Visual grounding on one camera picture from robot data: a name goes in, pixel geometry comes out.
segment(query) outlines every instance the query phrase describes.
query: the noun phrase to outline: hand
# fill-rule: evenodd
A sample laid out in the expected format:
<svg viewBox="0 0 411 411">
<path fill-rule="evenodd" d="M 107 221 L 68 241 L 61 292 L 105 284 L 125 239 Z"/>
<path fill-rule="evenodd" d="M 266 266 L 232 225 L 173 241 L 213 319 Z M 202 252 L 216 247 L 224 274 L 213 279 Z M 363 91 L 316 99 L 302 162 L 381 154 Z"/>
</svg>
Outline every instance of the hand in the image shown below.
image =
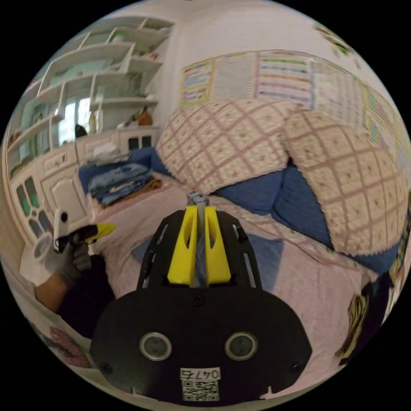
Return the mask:
<svg viewBox="0 0 411 411">
<path fill-rule="evenodd" d="M 82 272 L 91 268 L 91 259 L 88 254 L 89 246 L 80 244 L 79 237 L 73 239 L 74 246 L 68 243 L 62 253 L 62 259 L 56 269 L 55 274 L 66 284 L 67 288 L 72 288 L 81 278 Z"/>
</svg>

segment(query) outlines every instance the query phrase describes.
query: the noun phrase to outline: pillow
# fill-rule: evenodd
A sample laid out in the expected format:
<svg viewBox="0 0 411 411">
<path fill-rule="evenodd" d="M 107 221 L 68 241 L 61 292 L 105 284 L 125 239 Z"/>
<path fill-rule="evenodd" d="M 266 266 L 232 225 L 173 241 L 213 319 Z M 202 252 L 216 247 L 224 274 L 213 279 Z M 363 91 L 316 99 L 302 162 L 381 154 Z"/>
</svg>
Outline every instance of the pillow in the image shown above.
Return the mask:
<svg viewBox="0 0 411 411">
<path fill-rule="evenodd" d="M 282 184 L 274 202 L 272 217 L 291 230 L 313 238 L 333 250 L 327 222 L 307 180 L 293 164 L 282 173 Z M 398 248 L 399 242 L 381 253 L 349 257 L 382 275 L 390 269 Z"/>
<path fill-rule="evenodd" d="M 170 172 L 167 170 L 167 168 L 161 162 L 156 150 L 153 150 L 153 152 L 151 154 L 151 168 L 152 168 L 153 171 L 155 171 L 157 173 L 163 174 L 165 176 L 172 177 Z"/>
<path fill-rule="evenodd" d="M 174 178 L 203 194 L 285 168 L 279 138 L 290 101 L 217 100 L 178 109 L 157 153 Z"/>
<path fill-rule="evenodd" d="M 398 243 L 407 190 L 388 152 L 317 111 L 294 113 L 282 139 L 321 206 L 335 251 L 375 254 Z"/>
<path fill-rule="evenodd" d="M 266 174 L 220 188 L 213 194 L 258 215 L 271 214 L 274 201 L 280 190 L 283 171 Z"/>
</svg>

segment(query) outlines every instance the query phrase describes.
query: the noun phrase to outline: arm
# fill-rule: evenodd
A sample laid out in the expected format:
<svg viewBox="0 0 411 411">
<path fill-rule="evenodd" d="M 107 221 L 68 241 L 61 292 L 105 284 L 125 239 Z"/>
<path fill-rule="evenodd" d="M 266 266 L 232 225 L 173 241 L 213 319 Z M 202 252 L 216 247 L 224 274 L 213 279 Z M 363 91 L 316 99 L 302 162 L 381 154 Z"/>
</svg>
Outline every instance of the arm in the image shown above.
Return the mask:
<svg viewBox="0 0 411 411">
<path fill-rule="evenodd" d="M 43 284 L 34 289 L 36 300 L 56 313 L 69 290 L 58 274 L 54 273 Z"/>
<path fill-rule="evenodd" d="M 38 302 L 56 313 L 70 288 L 74 287 L 84 270 L 91 268 L 88 246 L 67 244 L 62 254 L 62 261 L 56 271 L 43 284 L 35 288 Z"/>
</svg>

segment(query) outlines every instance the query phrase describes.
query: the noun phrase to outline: cabinet door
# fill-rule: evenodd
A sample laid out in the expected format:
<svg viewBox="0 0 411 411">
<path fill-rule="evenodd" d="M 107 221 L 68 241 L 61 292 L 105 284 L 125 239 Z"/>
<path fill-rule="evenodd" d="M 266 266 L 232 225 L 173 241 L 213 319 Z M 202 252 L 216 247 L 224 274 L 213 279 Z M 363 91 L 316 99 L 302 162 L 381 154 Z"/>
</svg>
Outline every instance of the cabinet door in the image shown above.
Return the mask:
<svg viewBox="0 0 411 411">
<path fill-rule="evenodd" d="M 85 136 L 78 138 L 75 142 L 77 147 L 78 161 L 80 164 L 86 160 L 92 159 L 94 149 L 103 144 L 111 143 L 117 149 L 120 148 L 120 133 L 117 130 L 108 131 L 106 133 L 98 134 L 96 136 Z"/>
<path fill-rule="evenodd" d="M 144 147 L 154 147 L 157 143 L 157 127 L 136 127 L 120 131 L 120 147 L 122 153 Z"/>
<path fill-rule="evenodd" d="M 53 233 L 53 214 L 43 194 L 36 165 L 27 167 L 10 183 L 13 202 L 33 243 L 45 232 Z"/>
<path fill-rule="evenodd" d="M 67 212 L 70 230 L 88 223 L 84 194 L 78 183 L 77 165 L 43 180 L 42 187 L 52 211 L 61 208 Z"/>
<path fill-rule="evenodd" d="M 65 144 L 36 160 L 37 173 L 40 180 L 44 180 L 54 173 L 58 173 L 76 164 L 78 164 L 78 161 L 74 143 Z"/>
</svg>

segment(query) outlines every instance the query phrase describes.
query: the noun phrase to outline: white wall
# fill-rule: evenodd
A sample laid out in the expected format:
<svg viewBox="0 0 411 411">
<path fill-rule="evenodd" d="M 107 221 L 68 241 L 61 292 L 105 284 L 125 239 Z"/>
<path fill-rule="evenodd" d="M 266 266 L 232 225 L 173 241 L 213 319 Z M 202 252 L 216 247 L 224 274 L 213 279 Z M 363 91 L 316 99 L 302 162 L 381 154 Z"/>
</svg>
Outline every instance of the white wall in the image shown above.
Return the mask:
<svg viewBox="0 0 411 411">
<path fill-rule="evenodd" d="M 259 0 L 248 0 L 246 3 L 258 2 Z M 244 0 L 147 0 L 125 7 L 107 16 L 154 17 L 174 23 L 172 34 L 158 50 L 164 63 L 154 78 L 153 85 L 155 85 L 155 89 L 151 90 L 159 100 L 154 112 L 154 119 L 160 129 L 165 126 L 168 116 L 176 108 L 175 96 L 179 93 L 181 67 L 185 65 L 181 65 L 179 61 L 179 55 L 182 51 L 181 30 L 184 27 L 184 21 L 194 13 L 212 10 L 216 7 L 220 9 L 222 3 L 224 7 L 229 7 L 233 4 L 242 4 Z M 191 36 L 191 34 L 185 31 L 184 35 Z"/>
<path fill-rule="evenodd" d="M 367 63 L 359 58 L 336 57 L 329 42 L 313 28 L 314 20 L 286 6 L 265 0 L 147 0 L 112 13 L 172 21 L 164 64 L 155 77 L 156 123 L 163 128 L 178 106 L 181 69 L 220 54 L 284 49 L 313 54 L 348 70 L 380 92 L 397 110 L 388 91 Z"/>
<path fill-rule="evenodd" d="M 367 63 L 359 70 L 351 57 L 336 57 L 331 45 L 314 29 L 315 21 L 288 7 L 262 0 L 249 0 L 205 9 L 187 16 L 180 27 L 178 69 L 172 106 L 179 99 L 181 68 L 220 54 L 285 49 L 325 58 L 348 70 L 380 92 L 396 108 L 388 91 Z"/>
</svg>

